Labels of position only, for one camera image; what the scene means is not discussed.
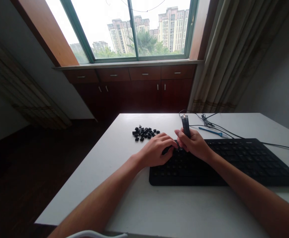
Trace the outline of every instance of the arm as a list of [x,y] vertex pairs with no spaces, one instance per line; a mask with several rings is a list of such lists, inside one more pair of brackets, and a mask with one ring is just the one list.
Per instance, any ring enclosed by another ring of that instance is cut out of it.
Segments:
[[165,133],[152,138],[137,154],[132,155],[116,172],[92,191],[49,235],[64,238],[79,231],[104,231],[121,197],[140,170],[147,166],[165,164],[172,156],[173,147],[162,155],[164,148],[176,142]]
[[175,130],[179,146],[202,159],[228,183],[271,237],[289,237],[289,203],[213,152],[202,136]]

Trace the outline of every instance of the drawer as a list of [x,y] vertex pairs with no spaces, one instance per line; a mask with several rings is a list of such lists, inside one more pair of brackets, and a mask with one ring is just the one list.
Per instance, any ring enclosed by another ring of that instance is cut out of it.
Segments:
[[128,68],[97,69],[101,82],[130,81]]
[[99,82],[94,69],[64,70],[63,73],[71,84]]
[[161,80],[161,67],[131,67],[129,68],[131,81]]
[[196,64],[170,65],[161,67],[162,79],[192,79]]

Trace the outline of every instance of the black keyboard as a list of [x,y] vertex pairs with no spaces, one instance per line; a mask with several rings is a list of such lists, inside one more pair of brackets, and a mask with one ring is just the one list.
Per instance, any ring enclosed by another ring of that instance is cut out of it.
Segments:
[[[264,186],[289,186],[289,167],[257,139],[206,139],[209,147]],[[150,168],[153,186],[225,186],[207,163],[175,149],[165,165]]]

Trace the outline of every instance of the desk surface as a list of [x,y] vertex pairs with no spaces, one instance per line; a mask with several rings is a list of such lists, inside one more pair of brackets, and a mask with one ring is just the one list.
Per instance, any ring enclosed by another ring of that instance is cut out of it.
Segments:
[[[210,121],[260,141],[289,146],[289,129],[260,113],[217,114]],[[189,114],[191,125],[202,124]],[[36,223],[58,225],[92,190],[147,142],[135,142],[141,124],[176,139],[178,114],[120,114],[67,180]],[[205,139],[219,136],[199,130]],[[289,166],[289,150],[267,146]],[[289,187],[270,188],[289,202]],[[109,221],[107,231],[163,237],[267,237],[230,187],[155,187],[149,168],[134,179]]]

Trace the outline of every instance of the windowsill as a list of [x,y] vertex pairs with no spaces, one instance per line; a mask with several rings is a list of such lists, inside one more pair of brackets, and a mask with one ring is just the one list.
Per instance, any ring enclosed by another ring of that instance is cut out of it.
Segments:
[[71,69],[95,69],[95,68],[123,68],[123,67],[144,67],[144,66],[165,66],[180,64],[203,64],[204,60],[191,59],[169,59],[169,60],[152,60],[152,61],[135,61],[135,62],[117,62],[117,63],[94,63],[81,64],[75,66],[55,67],[56,70]]

